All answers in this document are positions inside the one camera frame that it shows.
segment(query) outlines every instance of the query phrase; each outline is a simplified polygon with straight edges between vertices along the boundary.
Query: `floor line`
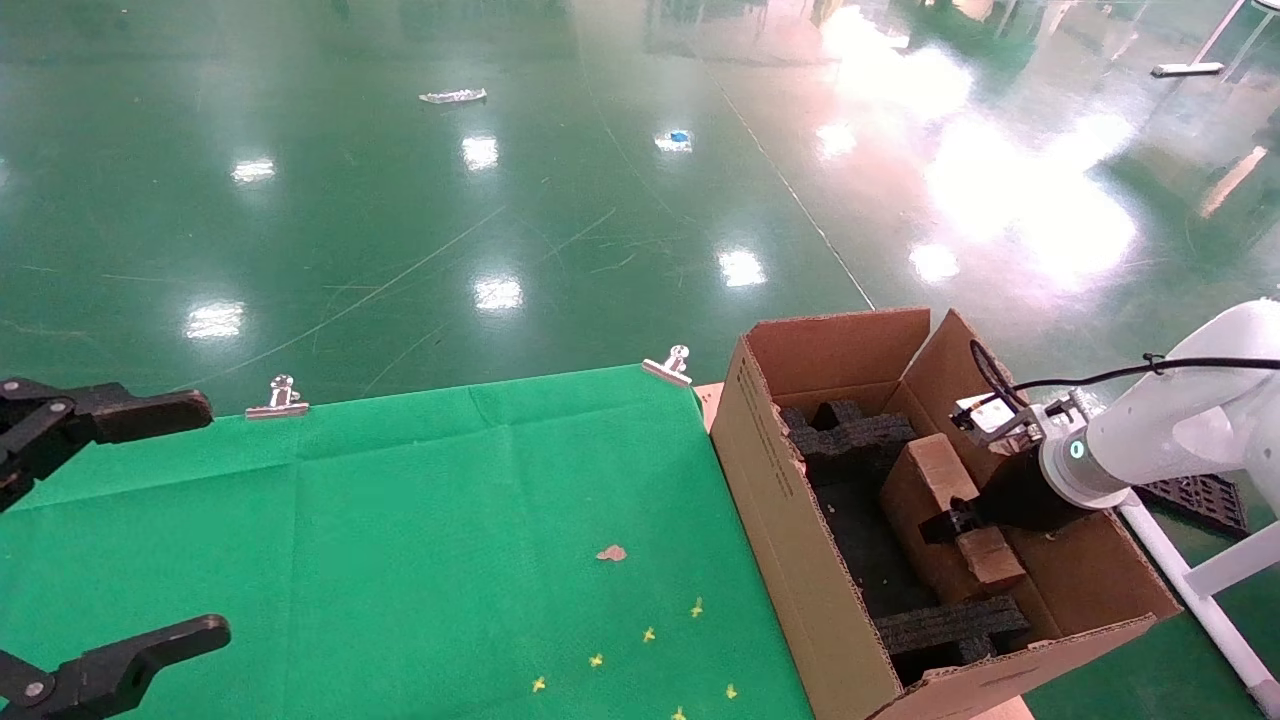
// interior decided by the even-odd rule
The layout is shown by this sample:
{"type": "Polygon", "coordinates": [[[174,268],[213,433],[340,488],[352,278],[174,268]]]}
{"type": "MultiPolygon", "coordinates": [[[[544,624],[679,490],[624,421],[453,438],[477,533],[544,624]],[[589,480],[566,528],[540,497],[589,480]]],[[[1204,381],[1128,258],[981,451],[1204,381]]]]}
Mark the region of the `floor line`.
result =
{"type": "Polygon", "coordinates": [[[795,200],[796,205],[800,206],[800,211],[804,213],[805,218],[809,218],[809,224],[813,225],[813,229],[818,231],[818,236],[822,237],[822,241],[824,243],[827,243],[827,250],[831,250],[831,254],[835,255],[836,261],[840,263],[841,269],[844,269],[845,274],[849,275],[849,279],[852,281],[854,287],[858,288],[858,295],[861,295],[863,301],[867,302],[867,306],[874,310],[876,304],[872,302],[872,299],[867,295],[867,291],[863,290],[863,283],[858,282],[858,278],[854,277],[854,272],[849,269],[849,265],[845,264],[845,259],[840,256],[840,252],[836,251],[836,246],[831,243],[831,238],[827,237],[826,231],[823,231],[822,227],[818,225],[818,220],[813,218],[813,213],[810,213],[809,209],[804,206],[804,202],[800,201],[800,196],[796,195],[795,188],[791,187],[791,183],[787,182],[786,176],[782,174],[782,168],[778,168],[778,164],[773,161],[773,158],[769,158],[769,154],[764,151],[764,145],[760,143],[760,138],[755,137],[755,132],[751,131],[751,126],[746,124],[746,118],[742,117],[742,113],[739,111],[737,105],[735,105],[733,100],[730,99],[728,91],[724,90],[724,86],[721,85],[718,79],[716,79],[716,76],[712,74],[710,69],[707,67],[707,63],[703,63],[703,72],[707,73],[707,77],[709,77],[712,82],[716,83],[716,87],[719,88],[721,97],[724,99],[724,102],[730,106],[731,110],[733,110],[733,114],[737,115],[737,120],[742,123],[744,128],[746,128],[746,135],[751,136],[751,140],[755,141],[755,147],[760,151],[760,155],[764,155],[764,159],[768,160],[769,165],[773,167],[773,172],[778,176],[778,179],[782,181],[782,184],[786,186],[787,192],[791,193],[791,199],[795,200]]]}

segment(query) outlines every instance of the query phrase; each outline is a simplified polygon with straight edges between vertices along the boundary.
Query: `small debris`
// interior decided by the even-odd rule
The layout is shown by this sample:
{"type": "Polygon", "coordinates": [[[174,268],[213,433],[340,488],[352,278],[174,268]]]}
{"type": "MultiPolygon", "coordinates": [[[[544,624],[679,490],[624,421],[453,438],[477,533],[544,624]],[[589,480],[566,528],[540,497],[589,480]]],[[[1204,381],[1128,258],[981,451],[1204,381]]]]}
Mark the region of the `small debris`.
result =
{"type": "Polygon", "coordinates": [[[430,102],[433,105],[445,105],[448,102],[470,102],[472,100],[483,100],[488,97],[489,94],[480,90],[454,90],[452,92],[428,92],[426,95],[419,95],[417,99],[424,102],[430,102]]]}
{"type": "Polygon", "coordinates": [[[627,551],[622,550],[622,546],[611,544],[609,547],[595,553],[596,560],[612,560],[614,562],[622,562],[627,559],[627,551]]]}
{"type": "Polygon", "coordinates": [[[682,129],[659,132],[654,136],[653,143],[663,152],[692,152],[694,135],[682,129]]]}

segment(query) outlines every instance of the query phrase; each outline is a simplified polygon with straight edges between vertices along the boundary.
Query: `box flap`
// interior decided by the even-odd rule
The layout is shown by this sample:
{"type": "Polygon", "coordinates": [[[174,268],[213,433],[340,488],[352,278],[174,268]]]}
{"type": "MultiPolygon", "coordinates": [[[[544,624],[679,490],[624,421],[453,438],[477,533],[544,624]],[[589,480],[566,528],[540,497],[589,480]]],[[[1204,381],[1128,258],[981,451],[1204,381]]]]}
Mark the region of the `box flap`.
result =
{"type": "Polygon", "coordinates": [[[1146,633],[1155,615],[1051,641],[983,662],[929,673],[876,720],[968,720],[1146,633]]]}
{"type": "Polygon", "coordinates": [[[1010,544],[1036,580],[1064,633],[1079,633],[1153,612],[1161,620],[1181,612],[1146,553],[1111,511],[1094,512],[1057,534],[1010,528],[1010,544]],[[1082,583],[1080,578],[1124,578],[1123,583],[1082,583]]]}
{"type": "Polygon", "coordinates": [[[951,441],[974,484],[982,488],[1004,457],[975,446],[950,420],[956,400],[991,392],[969,352],[969,341],[977,337],[955,310],[947,311],[902,380],[938,430],[951,441]]]}
{"type": "Polygon", "coordinates": [[[867,717],[901,685],[742,342],[712,441],[814,715],[867,717]]]}
{"type": "Polygon", "coordinates": [[[746,343],[772,397],[896,380],[928,336],[928,307],[905,307],[768,320],[746,343]]]}

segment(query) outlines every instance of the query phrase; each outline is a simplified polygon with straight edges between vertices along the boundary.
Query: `small cardboard box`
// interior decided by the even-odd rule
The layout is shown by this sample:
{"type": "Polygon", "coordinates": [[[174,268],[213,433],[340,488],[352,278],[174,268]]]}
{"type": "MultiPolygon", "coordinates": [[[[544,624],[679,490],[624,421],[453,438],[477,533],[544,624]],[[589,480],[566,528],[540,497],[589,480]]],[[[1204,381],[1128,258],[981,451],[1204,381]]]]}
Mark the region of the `small cardboard box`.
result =
{"type": "Polygon", "coordinates": [[[915,574],[945,605],[1016,592],[1027,570],[1000,528],[982,528],[955,544],[927,544],[920,523],[951,507],[951,498],[973,500],[978,488],[945,434],[906,443],[879,501],[915,574]]]}
{"type": "Polygon", "coordinates": [[[1180,611],[1110,512],[1053,537],[1006,530],[1027,570],[1011,594],[1033,626],[1028,647],[901,685],[778,407],[852,400],[868,415],[902,413],[920,437],[945,433],[980,488],[1001,457],[947,419],[956,398],[988,392],[974,337],[955,311],[929,337],[929,311],[902,309],[760,323],[733,351],[712,439],[818,720],[966,720],[1180,611]]]}

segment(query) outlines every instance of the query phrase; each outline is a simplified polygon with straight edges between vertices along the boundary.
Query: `green table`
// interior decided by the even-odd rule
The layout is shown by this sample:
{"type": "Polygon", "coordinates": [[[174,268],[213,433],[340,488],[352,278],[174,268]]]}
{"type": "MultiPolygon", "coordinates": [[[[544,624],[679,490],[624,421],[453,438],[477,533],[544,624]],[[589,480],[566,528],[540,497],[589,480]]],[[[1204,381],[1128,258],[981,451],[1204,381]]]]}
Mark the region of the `green table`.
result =
{"type": "Polygon", "coordinates": [[[696,401],[639,366],[91,447],[0,518],[0,598],[47,669],[225,615],[138,719],[810,717],[696,401]]]}

